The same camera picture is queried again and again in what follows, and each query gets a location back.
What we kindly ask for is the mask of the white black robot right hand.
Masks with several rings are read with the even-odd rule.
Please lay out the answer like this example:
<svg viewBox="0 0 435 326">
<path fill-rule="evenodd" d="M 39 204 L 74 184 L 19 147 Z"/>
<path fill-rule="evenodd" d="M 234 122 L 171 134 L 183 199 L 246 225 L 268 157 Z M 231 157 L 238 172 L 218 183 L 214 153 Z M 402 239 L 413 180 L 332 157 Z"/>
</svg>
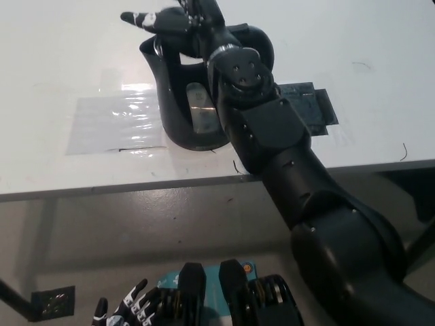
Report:
<svg viewBox="0 0 435 326">
<path fill-rule="evenodd" d="M 123 12 L 120 19 L 162 37 L 177 51 L 211 60 L 216 52 L 240 48 L 216 1 L 178 1 L 158 12 Z"/>
</svg>

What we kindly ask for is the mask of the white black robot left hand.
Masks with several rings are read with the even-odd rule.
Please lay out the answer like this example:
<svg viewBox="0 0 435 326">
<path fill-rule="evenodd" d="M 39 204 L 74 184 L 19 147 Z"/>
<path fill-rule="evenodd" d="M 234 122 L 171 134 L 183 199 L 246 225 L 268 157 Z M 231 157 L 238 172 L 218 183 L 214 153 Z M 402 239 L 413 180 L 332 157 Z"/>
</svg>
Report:
<svg viewBox="0 0 435 326">
<path fill-rule="evenodd" d="M 161 322 L 161 290 L 154 287 L 139 295 L 147 286 L 147 279 L 135 285 L 119 303 L 112 314 L 109 314 L 108 300 L 101 297 L 98 301 L 91 325 L 157 325 Z"/>
</svg>

